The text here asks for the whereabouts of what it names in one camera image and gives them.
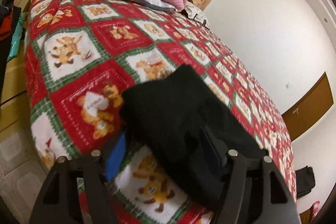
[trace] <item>black bag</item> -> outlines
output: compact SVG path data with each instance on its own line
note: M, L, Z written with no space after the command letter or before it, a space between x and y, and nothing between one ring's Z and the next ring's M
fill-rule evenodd
M304 167L300 170L295 171L296 173L296 188L297 188L297 198L302 198L308 195L311 190L315 187L315 176L312 167Z

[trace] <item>bed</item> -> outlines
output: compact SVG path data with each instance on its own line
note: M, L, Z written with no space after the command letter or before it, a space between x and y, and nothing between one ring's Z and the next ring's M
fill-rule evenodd
M75 159L101 148L121 127L122 92L163 78L186 63L259 147L268 150L296 199L291 140L281 114L238 57L209 29L181 13L128 1L15 0L15 4L29 11L26 87L33 139L46 166L50 168L59 156ZM71 47L71 53L65 47ZM149 148L135 143L124 158L111 188L119 219L208 223L211 212L173 182L175 199L166 201L164 211L143 201L138 191L143 181L131 174L150 156ZM85 199L83 185L79 189Z

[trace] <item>white wall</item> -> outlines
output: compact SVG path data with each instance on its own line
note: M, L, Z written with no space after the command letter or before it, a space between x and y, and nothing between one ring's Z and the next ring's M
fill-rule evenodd
M336 53L305 0L213 0L205 13L281 113L325 71L336 94Z
M294 140L292 146L295 169L308 165L315 174L316 187L297 202L298 211L302 213L318 200L321 207L336 182L336 106Z

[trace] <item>teal plastic bag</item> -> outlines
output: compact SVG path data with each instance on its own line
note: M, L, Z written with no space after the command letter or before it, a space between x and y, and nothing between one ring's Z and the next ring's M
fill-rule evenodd
M14 57L17 56L17 52L19 50L19 45L20 45L20 40L22 37L22 31L23 31L23 18L22 18L22 14L20 14L19 21L17 22L16 28L13 34L7 62L9 62L10 60L12 60Z

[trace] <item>black cloth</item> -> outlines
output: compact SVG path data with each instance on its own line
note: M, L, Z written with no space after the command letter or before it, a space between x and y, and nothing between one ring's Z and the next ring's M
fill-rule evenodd
M308 195L315 187L315 176L312 167L304 167L295 171L296 173L296 189L297 198L302 198Z
M13 7L13 18L12 18L12 24L11 24L11 29L12 29L11 35L4 41L1 41L0 43L0 98L2 94L3 83L5 80L7 58L9 55L9 51L11 50L12 37L15 31L17 22L19 21L20 14L21 14L21 8L14 6Z
M206 163L199 140L203 126L245 157L266 155L189 65L164 80L131 87L123 98L120 115L131 132L186 193L208 208L216 209L224 183Z
M12 12L14 0L0 0L0 26L3 19Z

